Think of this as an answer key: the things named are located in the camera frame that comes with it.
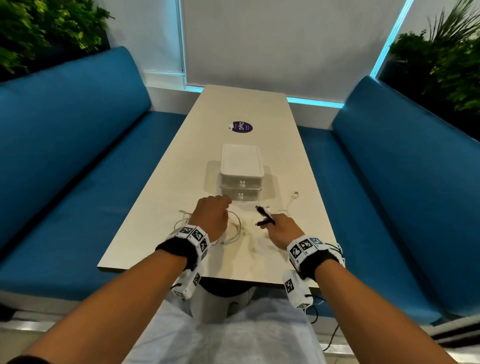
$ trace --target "white fabric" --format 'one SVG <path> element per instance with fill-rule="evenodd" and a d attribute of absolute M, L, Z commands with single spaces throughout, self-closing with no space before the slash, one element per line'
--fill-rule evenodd
<path fill-rule="evenodd" d="M 326 364 L 307 316 L 288 300 L 272 298 L 210 325 L 196 324 L 165 300 L 123 362 Z"/>

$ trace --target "person's right hand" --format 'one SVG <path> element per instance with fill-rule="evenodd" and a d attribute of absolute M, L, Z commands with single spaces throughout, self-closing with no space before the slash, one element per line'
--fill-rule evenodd
<path fill-rule="evenodd" d="M 288 244 L 305 233 L 298 227 L 292 218 L 285 214 L 272 214 L 275 225 L 272 223 L 260 226 L 261 229 L 268 230 L 268 236 L 275 246 L 282 250 L 287 250 Z"/>

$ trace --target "white storage box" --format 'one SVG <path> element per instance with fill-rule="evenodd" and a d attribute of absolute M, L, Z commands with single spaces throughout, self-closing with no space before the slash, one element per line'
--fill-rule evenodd
<path fill-rule="evenodd" d="M 224 144 L 220 188 L 234 200 L 256 201 L 262 190 L 264 167 L 257 146 Z"/>

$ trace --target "table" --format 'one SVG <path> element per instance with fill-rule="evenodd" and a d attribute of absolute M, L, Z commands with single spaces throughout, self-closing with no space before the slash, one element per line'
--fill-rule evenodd
<path fill-rule="evenodd" d="M 248 133 L 229 128 L 250 124 Z M 230 210 L 242 222 L 240 239 L 217 244 L 203 261 L 204 276 L 258 285 L 283 284 L 292 269 L 287 253 L 277 249 L 266 231 L 254 224 L 262 217 L 256 204 L 272 212 L 288 210 L 306 234 L 336 244 L 320 192 L 303 148 L 286 96 L 280 93 L 208 85 L 183 122 L 148 180 L 98 267 L 128 269 L 151 254 L 201 197 L 220 194 L 223 144 L 259 146 L 265 170 L 260 202 L 234 201 Z M 291 196 L 298 192 L 298 198 Z M 227 237 L 235 234 L 230 226 Z M 313 281 L 311 287 L 317 287 Z"/>

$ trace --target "person's left forearm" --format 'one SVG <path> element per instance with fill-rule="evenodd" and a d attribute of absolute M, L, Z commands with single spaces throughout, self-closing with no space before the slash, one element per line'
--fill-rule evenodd
<path fill-rule="evenodd" d="M 156 251 L 88 297 L 26 354 L 51 364 L 121 363 L 186 264 Z"/>

